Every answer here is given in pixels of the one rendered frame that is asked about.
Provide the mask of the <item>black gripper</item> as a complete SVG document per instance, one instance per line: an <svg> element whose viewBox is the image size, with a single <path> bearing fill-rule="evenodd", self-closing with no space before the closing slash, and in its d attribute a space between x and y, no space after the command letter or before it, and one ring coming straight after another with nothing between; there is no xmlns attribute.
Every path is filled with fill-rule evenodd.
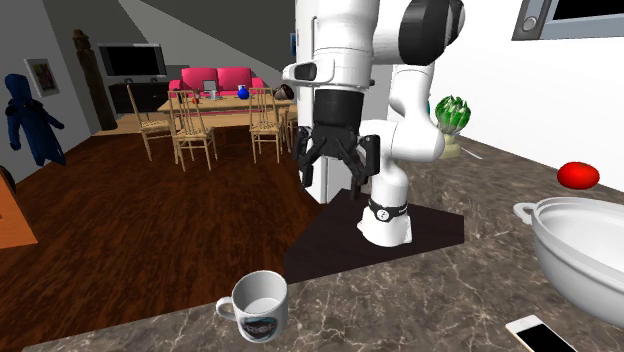
<svg viewBox="0 0 624 352"><path fill-rule="evenodd" d="M298 162L303 188L313 183L313 164L321 156L339 156L352 173L351 199L359 197L361 186L380 171L380 137L358 138L364 94L357 91L317 89L313 106L313 129L300 126L297 130L293 156ZM358 147L365 152L362 162Z"/></svg>

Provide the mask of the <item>wooden dining chair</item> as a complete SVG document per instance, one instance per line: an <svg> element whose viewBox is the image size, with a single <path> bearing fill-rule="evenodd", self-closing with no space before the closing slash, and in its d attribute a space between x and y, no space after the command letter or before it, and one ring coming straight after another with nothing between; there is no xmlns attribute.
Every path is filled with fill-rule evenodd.
<svg viewBox="0 0 624 352"><path fill-rule="evenodd" d="M262 153L262 143L275 143L276 160L282 153L282 125L275 99L270 88L249 89L249 132L254 162Z"/></svg>
<svg viewBox="0 0 624 352"><path fill-rule="evenodd" d="M208 169L211 170L209 147L213 147L214 159L218 159L214 128L204 123L199 109L199 94L193 90L172 90L169 94L171 137L175 163L186 170L183 151L188 150L194 161L194 149L204 149Z"/></svg>
<svg viewBox="0 0 624 352"><path fill-rule="evenodd" d="M145 145L145 149L148 155L148 159L152 160L152 153L149 144L150 139L160 139L166 138L167 136L171 137L172 127L170 126L170 122L168 120L157 120L151 121L148 114L146 114L146 120L143 121L141 119L141 114L139 113L138 106L135 102L131 86L129 84L126 85L127 92L136 115L138 124L139 124L139 132L143 138L143 142Z"/></svg>

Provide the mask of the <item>dark robot stand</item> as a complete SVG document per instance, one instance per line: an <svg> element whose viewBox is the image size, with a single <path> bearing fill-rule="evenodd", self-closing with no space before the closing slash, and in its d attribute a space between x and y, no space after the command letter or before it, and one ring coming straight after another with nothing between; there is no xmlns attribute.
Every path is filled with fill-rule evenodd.
<svg viewBox="0 0 624 352"><path fill-rule="evenodd" d="M464 217L409 205L413 241L397 247L376 246L357 229L369 195L353 200L341 190L284 254L289 284L426 253L464 242Z"/></svg>

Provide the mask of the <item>wooden dining table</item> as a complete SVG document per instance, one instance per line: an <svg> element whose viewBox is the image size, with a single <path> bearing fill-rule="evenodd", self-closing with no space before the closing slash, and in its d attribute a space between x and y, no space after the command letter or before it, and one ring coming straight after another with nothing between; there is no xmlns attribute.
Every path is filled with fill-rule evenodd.
<svg viewBox="0 0 624 352"><path fill-rule="evenodd" d="M169 97L169 99L158 108L157 112L170 115L170 101L173 105L174 117L178 117L179 105L176 97ZM288 110L288 117L297 117L297 105L291 103L290 100L276 100L275 104L280 113ZM249 100L241 100L236 95L225 96L217 100L202 97L199 99L198 107L204 125L206 126L249 126ZM190 110L190 116L196 120L198 117L197 111L193 106L191 106Z"/></svg>

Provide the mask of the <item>green plant in pale pot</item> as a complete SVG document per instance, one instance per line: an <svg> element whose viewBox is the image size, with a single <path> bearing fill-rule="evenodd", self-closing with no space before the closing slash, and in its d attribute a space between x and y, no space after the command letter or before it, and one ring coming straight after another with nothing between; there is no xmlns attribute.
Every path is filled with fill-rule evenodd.
<svg viewBox="0 0 624 352"><path fill-rule="evenodd" d="M471 110L460 97L447 96L435 108L437 127L443 133L445 146L441 159L460 155L460 145L455 143L455 136L467 125Z"/></svg>

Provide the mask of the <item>pink sofa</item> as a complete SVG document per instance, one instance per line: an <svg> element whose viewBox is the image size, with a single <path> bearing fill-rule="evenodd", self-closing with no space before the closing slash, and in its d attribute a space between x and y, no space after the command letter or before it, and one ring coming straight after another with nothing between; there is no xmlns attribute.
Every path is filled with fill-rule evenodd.
<svg viewBox="0 0 624 352"><path fill-rule="evenodd" d="M249 67L190 67L181 70L181 79L169 82L169 90L199 91L201 96L208 96L204 89L204 81L216 83L217 96L236 96L239 85L249 88L263 88L265 82L260 77L253 77Z"/></svg>

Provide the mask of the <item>dark television cabinet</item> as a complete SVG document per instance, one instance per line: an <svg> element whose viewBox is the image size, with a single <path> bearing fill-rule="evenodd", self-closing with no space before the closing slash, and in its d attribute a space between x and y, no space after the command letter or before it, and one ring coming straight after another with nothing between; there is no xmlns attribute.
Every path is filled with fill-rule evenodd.
<svg viewBox="0 0 624 352"><path fill-rule="evenodd" d="M167 82L130 83L130 90L140 113L156 112L168 100L168 88ZM134 112L126 84L109 85L108 90L116 113Z"/></svg>

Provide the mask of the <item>black flat television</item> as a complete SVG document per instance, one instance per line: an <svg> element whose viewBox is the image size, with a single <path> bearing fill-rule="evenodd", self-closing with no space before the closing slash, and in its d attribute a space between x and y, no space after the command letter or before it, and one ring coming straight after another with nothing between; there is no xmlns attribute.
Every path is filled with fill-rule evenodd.
<svg viewBox="0 0 624 352"><path fill-rule="evenodd" d="M99 43L98 49L108 77L167 75L160 44Z"/></svg>

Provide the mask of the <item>grey microwave oven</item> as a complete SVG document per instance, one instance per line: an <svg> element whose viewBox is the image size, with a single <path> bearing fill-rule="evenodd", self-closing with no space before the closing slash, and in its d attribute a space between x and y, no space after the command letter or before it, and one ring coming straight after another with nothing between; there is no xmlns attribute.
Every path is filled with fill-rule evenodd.
<svg viewBox="0 0 624 352"><path fill-rule="evenodd" d="M523 0L513 41L624 37L624 0Z"/></svg>

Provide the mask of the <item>red tomato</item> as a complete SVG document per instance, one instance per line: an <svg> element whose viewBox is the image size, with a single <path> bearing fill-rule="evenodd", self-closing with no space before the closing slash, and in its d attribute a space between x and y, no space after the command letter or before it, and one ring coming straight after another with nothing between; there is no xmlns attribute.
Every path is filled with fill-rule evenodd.
<svg viewBox="0 0 624 352"><path fill-rule="evenodd" d="M557 172L558 182L567 188L585 190L595 186L600 180L598 170L584 162L568 162Z"/></svg>

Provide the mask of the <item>tall brown wooden sculpture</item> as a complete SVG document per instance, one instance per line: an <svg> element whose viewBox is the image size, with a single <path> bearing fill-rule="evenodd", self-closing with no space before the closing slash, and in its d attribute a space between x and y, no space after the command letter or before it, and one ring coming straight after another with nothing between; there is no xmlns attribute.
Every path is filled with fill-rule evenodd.
<svg viewBox="0 0 624 352"><path fill-rule="evenodd" d="M74 29L73 41L101 129L104 131L114 130L118 125L106 95L89 37L82 30Z"/></svg>

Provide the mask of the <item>white cooking pot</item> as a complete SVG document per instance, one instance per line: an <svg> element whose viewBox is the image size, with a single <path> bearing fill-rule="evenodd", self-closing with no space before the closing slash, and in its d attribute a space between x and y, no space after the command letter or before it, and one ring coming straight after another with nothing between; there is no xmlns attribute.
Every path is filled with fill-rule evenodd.
<svg viewBox="0 0 624 352"><path fill-rule="evenodd" d="M553 197L517 203L513 212L532 227L538 264L554 289L624 329L624 205Z"/></svg>

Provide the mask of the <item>hanging blue coat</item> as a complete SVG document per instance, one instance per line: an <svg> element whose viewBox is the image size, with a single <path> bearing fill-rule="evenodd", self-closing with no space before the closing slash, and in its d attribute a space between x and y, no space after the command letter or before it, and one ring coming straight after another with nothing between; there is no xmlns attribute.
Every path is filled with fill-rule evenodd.
<svg viewBox="0 0 624 352"><path fill-rule="evenodd" d="M5 109L10 147L21 149L20 130L23 130L35 164L42 167L46 161L66 164L61 145L52 128L62 130L65 125L50 115L43 104L32 97L28 79L21 74L8 74L4 79L11 99Z"/></svg>

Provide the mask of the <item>orange furniture piece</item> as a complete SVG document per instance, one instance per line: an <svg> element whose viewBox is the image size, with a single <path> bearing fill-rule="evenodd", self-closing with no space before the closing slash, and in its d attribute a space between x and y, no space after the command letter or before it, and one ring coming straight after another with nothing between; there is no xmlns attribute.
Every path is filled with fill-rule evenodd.
<svg viewBox="0 0 624 352"><path fill-rule="evenodd" d="M37 244L8 175L0 166L0 249Z"/></svg>

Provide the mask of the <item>framed wall picture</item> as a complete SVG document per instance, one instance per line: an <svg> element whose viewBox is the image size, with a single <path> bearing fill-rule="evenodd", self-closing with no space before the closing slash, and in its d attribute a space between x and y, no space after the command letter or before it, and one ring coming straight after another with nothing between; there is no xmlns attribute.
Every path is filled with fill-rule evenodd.
<svg viewBox="0 0 624 352"><path fill-rule="evenodd" d="M25 58L24 62L40 97L47 97L60 93L48 59Z"/></svg>

